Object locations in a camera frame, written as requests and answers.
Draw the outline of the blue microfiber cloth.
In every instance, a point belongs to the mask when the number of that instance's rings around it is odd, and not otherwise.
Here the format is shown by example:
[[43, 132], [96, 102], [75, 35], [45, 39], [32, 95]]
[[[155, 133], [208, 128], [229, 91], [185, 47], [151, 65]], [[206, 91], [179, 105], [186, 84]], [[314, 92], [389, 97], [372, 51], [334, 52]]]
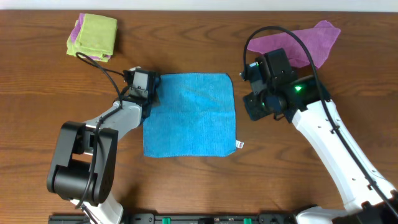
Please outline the blue microfiber cloth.
[[157, 94], [160, 104], [144, 121], [145, 156], [226, 157], [243, 148], [229, 75], [162, 75]]

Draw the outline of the purple microfiber cloth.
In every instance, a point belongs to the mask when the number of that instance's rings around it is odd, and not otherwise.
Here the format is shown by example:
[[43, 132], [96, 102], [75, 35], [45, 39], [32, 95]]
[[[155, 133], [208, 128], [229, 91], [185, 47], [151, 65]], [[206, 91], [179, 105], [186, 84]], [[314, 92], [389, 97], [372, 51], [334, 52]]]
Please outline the purple microfiber cloth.
[[[341, 33], [332, 23], [324, 20], [310, 29], [295, 30], [293, 33], [304, 43], [313, 59], [316, 68], [320, 68], [328, 59], [331, 48]], [[268, 53], [284, 49], [292, 67], [302, 68], [310, 64], [308, 57], [299, 43], [286, 33], [272, 34], [252, 39], [248, 50], [257, 53]]]

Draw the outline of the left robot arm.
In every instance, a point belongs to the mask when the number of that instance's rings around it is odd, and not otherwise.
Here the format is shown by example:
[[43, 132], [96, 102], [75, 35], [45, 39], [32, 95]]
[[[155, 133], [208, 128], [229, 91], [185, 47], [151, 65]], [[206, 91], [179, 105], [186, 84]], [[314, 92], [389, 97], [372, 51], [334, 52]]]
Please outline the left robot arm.
[[160, 75], [135, 67], [123, 72], [127, 85], [110, 109], [60, 129], [47, 189], [68, 200], [81, 215], [51, 215], [49, 223], [134, 223], [111, 193], [118, 142], [150, 116], [158, 102]]

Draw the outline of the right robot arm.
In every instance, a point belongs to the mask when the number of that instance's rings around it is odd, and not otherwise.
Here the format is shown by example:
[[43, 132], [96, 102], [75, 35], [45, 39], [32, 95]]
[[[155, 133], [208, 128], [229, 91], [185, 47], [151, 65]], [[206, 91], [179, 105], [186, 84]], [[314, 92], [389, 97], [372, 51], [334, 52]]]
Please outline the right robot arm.
[[243, 100], [253, 121], [286, 119], [306, 138], [331, 175], [343, 210], [320, 206], [295, 214], [296, 223], [397, 223], [397, 189], [371, 164], [350, 135], [316, 75], [303, 78], [277, 49], [245, 64], [252, 92]]

